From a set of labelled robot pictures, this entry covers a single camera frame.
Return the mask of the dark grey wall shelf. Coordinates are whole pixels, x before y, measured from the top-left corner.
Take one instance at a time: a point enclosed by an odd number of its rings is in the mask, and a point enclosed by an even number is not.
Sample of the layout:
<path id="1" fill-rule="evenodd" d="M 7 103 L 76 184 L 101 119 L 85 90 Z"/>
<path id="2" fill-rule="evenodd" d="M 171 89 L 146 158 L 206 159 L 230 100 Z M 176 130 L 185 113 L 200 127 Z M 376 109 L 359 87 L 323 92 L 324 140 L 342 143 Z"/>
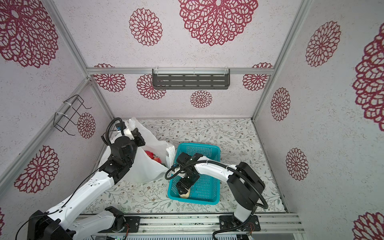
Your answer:
<path id="1" fill-rule="evenodd" d="M 152 85 L 156 90 L 227 90 L 231 71 L 164 71 L 152 69 Z"/>

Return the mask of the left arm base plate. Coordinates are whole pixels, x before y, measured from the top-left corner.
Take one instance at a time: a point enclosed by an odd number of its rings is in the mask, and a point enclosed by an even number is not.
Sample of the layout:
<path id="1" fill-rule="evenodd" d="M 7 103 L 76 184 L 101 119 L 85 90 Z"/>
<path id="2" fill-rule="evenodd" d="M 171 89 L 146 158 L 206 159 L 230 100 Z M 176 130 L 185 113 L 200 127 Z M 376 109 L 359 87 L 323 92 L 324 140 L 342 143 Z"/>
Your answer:
<path id="1" fill-rule="evenodd" d="M 140 225 L 140 217 L 114 217 L 112 225 L 109 228 L 102 227 L 97 233 L 137 233 Z"/>

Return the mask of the white plastic bag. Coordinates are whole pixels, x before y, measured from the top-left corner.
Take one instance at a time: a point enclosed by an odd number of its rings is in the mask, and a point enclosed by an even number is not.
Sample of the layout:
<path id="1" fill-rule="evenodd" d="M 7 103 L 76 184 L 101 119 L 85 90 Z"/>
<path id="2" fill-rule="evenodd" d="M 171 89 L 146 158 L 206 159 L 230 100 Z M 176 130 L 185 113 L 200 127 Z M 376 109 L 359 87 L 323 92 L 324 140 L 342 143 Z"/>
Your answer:
<path id="1" fill-rule="evenodd" d="M 121 180 L 133 183 L 148 183 L 156 180 L 161 174 L 167 172 L 172 166 L 176 156 L 174 145 L 166 141 L 158 140 L 150 130 L 145 128 L 135 118 L 129 119 L 128 128 L 133 131 L 139 129 L 146 145 L 138 147 L 133 165 L 119 165 L 109 160 L 111 155 L 111 145 L 118 137 L 124 136 L 123 132 L 117 131 L 115 124 L 123 120 L 121 118 L 113 119 L 105 133 L 102 135 L 104 144 L 107 145 L 106 152 L 103 154 L 95 178 L 107 181 L 111 186 L 116 185 Z M 145 151 L 150 151 L 159 157 L 162 164 L 157 163 L 147 156 Z"/>

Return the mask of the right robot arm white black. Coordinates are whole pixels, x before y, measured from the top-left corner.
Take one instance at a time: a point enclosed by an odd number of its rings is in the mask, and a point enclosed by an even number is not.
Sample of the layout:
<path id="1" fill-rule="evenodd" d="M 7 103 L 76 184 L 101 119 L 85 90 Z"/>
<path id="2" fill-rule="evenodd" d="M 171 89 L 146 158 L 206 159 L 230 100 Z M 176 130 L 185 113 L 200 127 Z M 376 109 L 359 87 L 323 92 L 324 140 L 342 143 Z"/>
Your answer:
<path id="1" fill-rule="evenodd" d="M 190 156 L 182 152 L 177 158 L 176 165 L 166 173 L 166 179 L 172 180 L 179 175 L 181 177 L 176 182 L 176 188 L 180 196 L 188 195 L 202 175 L 226 183 L 237 202 L 233 218 L 239 223 L 247 222 L 257 208 L 264 210 L 269 208 L 263 196 L 265 183 L 245 162 L 228 165 L 211 160 L 202 154 Z"/>

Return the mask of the teal plastic basket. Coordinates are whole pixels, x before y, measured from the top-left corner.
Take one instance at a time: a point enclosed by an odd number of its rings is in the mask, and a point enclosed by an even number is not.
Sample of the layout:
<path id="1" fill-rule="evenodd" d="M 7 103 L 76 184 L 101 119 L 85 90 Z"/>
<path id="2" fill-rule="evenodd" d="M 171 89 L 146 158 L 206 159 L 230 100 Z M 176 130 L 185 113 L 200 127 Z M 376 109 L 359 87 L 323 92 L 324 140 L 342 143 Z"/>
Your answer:
<path id="1" fill-rule="evenodd" d="M 221 150 L 217 146 L 196 144 L 196 143 L 182 143 L 178 146 L 178 157 L 181 153 L 186 153 L 190 156 L 198 153 L 213 161 L 221 161 Z M 190 196 L 187 199 L 180 197 L 177 189 L 177 182 L 181 178 L 170 180 L 168 197 L 171 200 L 199 205 L 216 205 L 220 200 L 220 181 L 208 175 L 201 175 L 199 180 L 191 187 Z"/>

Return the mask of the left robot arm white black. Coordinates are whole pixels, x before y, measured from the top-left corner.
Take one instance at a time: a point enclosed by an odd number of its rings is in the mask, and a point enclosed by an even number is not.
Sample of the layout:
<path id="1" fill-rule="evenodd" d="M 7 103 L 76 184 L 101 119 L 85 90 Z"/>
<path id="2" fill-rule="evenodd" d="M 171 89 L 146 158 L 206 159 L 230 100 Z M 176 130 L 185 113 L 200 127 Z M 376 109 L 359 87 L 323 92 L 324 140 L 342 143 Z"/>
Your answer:
<path id="1" fill-rule="evenodd" d="M 132 168 L 137 150 L 145 140 L 138 129 L 126 129 L 114 143 L 109 144 L 108 160 L 86 177 L 85 183 L 61 203 L 45 213 L 36 211 L 27 224 L 29 240 L 82 240 L 99 231 L 123 229 L 124 215 L 110 207 L 93 217 L 77 220 L 85 208 L 103 192 L 116 185 Z"/>

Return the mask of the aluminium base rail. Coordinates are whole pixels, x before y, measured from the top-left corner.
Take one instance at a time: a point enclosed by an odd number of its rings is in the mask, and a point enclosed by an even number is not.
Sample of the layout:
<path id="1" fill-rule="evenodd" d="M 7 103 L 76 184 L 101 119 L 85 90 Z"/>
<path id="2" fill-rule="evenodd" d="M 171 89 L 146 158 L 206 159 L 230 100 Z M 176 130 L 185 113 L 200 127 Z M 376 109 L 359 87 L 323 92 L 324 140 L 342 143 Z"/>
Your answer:
<path id="1" fill-rule="evenodd" d="M 125 214 L 125 217 L 140 217 L 137 233 L 132 235 L 205 235 L 220 230 L 219 216 L 232 213 L 203 214 Z M 256 213 L 261 230 L 259 232 L 234 231 L 234 234 L 304 234 L 304 226 L 297 214 Z"/>

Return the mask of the red dragon fruit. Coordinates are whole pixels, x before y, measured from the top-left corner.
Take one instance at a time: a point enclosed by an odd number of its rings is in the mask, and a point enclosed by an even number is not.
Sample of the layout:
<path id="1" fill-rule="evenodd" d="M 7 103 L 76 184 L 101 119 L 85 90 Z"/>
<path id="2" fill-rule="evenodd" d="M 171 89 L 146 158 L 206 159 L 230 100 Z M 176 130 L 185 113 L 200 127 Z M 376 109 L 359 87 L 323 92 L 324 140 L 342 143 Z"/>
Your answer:
<path id="1" fill-rule="evenodd" d="M 159 164 L 162 164 L 161 159 L 160 159 L 159 157 L 157 157 L 155 154 L 153 154 L 152 152 L 150 152 L 150 151 L 145 151 L 145 153 L 146 153 L 147 156 L 148 156 L 149 158 L 151 158 L 152 160 L 156 161 L 156 162 L 159 163 Z"/>

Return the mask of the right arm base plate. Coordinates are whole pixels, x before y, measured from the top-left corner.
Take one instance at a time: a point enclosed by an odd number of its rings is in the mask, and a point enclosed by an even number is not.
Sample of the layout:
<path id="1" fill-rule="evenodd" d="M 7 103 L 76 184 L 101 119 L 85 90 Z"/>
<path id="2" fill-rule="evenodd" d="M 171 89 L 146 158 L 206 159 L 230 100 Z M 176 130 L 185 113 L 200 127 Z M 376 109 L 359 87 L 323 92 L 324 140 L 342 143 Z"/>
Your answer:
<path id="1" fill-rule="evenodd" d="M 261 225 L 256 215 L 250 215 L 244 222 L 236 219 L 234 215 L 219 216 L 221 231 L 259 232 Z"/>

